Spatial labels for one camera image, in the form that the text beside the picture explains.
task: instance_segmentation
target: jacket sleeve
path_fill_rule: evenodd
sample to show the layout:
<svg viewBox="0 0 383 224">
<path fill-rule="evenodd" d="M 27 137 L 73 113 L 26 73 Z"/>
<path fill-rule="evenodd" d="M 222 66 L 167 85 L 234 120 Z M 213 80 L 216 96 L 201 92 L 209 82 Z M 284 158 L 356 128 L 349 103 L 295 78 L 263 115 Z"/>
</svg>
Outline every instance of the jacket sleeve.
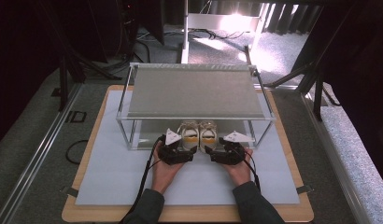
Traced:
<svg viewBox="0 0 383 224">
<path fill-rule="evenodd" d="M 126 216 L 121 223 L 151 224 L 157 223 L 163 211 L 164 196 L 153 189 L 145 189 L 134 212 Z"/>
<path fill-rule="evenodd" d="M 238 213 L 243 224 L 249 223 L 285 223 L 272 204 L 249 181 L 233 190 Z"/>
</svg>

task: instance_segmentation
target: bright light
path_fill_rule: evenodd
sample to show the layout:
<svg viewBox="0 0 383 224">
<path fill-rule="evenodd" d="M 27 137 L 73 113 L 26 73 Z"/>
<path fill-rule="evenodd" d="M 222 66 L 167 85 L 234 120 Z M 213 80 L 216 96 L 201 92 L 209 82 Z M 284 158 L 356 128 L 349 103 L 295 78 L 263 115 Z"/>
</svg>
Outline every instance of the bright light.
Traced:
<svg viewBox="0 0 383 224">
<path fill-rule="evenodd" d="M 208 38 L 195 38 L 199 43 L 205 44 L 213 49 L 224 49 L 225 44 L 219 40 L 211 40 Z"/>
<path fill-rule="evenodd" d="M 245 26 L 245 19 L 239 14 L 233 14 L 231 16 L 224 17 L 220 21 L 220 27 L 225 27 L 224 30 L 229 32 L 243 31 L 245 29 L 243 26 Z"/>
<path fill-rule="evenodd" d="M 242 62 L 247 62 L 247 56 L 245 55 L 245 53 L 238 53 L 238 59 Z"/>
<path fill-rule="evenodd" d="M 276 57 L 276 55 L 272 54 L 273 52 L 267 51 L 257 52 L 256 58 L 253 58 L 255 62 L 252 63 L 258 65 L 260 69 L 267 72 L 286 73 L 285 65 Z"/>
</svg>

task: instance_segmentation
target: wooden board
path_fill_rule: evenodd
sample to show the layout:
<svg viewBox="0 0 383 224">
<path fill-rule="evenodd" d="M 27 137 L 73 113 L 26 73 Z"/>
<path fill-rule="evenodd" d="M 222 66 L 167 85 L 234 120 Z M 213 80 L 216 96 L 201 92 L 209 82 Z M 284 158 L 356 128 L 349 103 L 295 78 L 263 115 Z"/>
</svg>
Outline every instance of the wooden board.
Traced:
<svg viewBox="0 0 383 224">
<path fill-rule="evenodd" d="M 78 172 L 72 188 L 79 190 L 81 181 L 87 170 L 87 165 L 92 153 L 92 146 L 98 133 L 101 119 L 106 108 L 106 99 L 110 91 L 122 91 L 123 86 L 110 86 L 107 89 L 104 102 L 97 116 L 92 129 L 90 140 L 86 146 L 84 156 L 81 160 Z M 291 146 L 287 135 L 282 126 L 281 118 L 278 114 L 274 98 L 270 91 L 267 97 L 276 115 L 275 122 L 281 145 L 284 149 L 285 157 L 290 166 L 291 175 L 296 187 L 303 185 L 303 180 L 299 174 L 296 161 L 291 152 Z M 307 194 L 299 195 L 299 204 L 276 204 L 275 208 L 286 222 L 309 222 L 314 218 Z M 107 205 L 75 205 L 76 198 L 68 196 L 64 210 L 63 219 L 67 222 L 116 222 L 121 220 L 131 206 L 107 206 Z M 239 222 L 239 215 L 235 205 L 166 205 L 159 219 L 160 222 Z"/>
</svg>

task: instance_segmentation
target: white mat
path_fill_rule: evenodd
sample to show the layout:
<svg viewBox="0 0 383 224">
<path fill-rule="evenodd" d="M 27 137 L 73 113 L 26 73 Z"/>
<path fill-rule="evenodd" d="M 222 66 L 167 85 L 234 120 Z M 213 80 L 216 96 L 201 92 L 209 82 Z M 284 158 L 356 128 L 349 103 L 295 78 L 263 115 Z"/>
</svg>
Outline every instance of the white mat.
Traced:
<svg viewBox="0 0 383 224">
<path fill-rule="evenodd" d="M 116 121 L 121 91 L 111 91 L 92 155 L 78 193 L 77 205 L 132 204 L 149 157 L 148 150 L 126 148 Z M 259 126 L 254 124 L 255 132 Z M 299 203 L 277 130 L 273 126 L 253 153 L 262 195 L 270 203 Z M 146 188 L 151 185 L 149 173 Z M 234 204 L 234 185 L 224 169 L 197 151 L 165 193 L 165 204 Z"/>
</svg>

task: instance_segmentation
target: black controller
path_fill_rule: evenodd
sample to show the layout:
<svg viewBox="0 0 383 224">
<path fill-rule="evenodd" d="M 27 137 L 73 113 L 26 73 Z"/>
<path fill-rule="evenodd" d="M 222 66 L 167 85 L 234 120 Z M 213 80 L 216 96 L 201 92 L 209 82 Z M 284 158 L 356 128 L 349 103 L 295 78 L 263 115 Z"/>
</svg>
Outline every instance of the black controller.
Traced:
<svg viewBox="0 0 383 224">
<path fill-rule="evenodd" d="M 215 151 L 205 146 L 206 154 L 211 156 L 211 161 L 227 165 L 236 165 L 245 159 L 246 152 L 241 144 L 226 141 L 222 137 L 219 138 L 219 143 L 224 145 L 224 151 Z"/>
<path fill-rule="evenodd" d="M 165 135 L 162 137 L 163 140 L 161 140 L 165 143 Z M 193 147 L 190 151 L 181 151 L 177 149 L 179 143 L 180 140 L 170 145 L 164 144 L 160 146 L 158 151 L 159 158 L 169 165 L 192 161 L 193 154 L 197 151 L 197 147 Z"/>
</svg>

